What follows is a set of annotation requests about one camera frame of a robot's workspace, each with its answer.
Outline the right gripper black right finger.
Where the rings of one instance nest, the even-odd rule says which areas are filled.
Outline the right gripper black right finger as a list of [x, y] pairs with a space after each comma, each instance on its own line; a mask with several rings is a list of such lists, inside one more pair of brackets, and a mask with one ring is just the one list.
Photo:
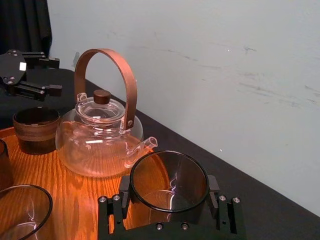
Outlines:
[[208, 206], [216, 229], [223, 234], [241, 234], [241, 200], [220, 194], [220, 187], [213, 175], [208, 175]]

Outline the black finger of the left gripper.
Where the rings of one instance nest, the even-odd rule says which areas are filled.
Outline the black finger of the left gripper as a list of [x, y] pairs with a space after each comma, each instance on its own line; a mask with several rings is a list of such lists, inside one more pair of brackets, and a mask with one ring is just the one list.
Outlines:
[[39, 85], [28, 81], [20, 81], [14, 84], [12, 80], [5, 83], [5, 90], [12, 96], [20, 96], [37, 101], [44, 101], [46, 96], [60, 97], [62, 85]]
[[58, 69], [60, 67], [59, 58], [46, 56], [44, 52], [21, 52], [21, 54], [28, 69], [35, 67]]

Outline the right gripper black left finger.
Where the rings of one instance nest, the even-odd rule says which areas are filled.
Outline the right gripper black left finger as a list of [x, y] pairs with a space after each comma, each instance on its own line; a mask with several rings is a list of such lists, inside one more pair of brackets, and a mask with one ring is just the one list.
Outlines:
[[110, 233], [110, 216], [114, 220], [114, 232], [125, 231], [124, 220], [128, 215], [130, 205], [130, 177], [123, 176], [120, 181], [118, 193], [111, 198], [101, 196], [98, 202], [98, 233]]

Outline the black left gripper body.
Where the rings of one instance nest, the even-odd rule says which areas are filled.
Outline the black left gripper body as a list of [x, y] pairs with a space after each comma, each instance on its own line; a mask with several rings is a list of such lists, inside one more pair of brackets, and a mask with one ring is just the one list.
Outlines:
[[21, 51], [9, 50], [0, 55], [0, 84], [17, 85], [26, 74], [26, 61]]

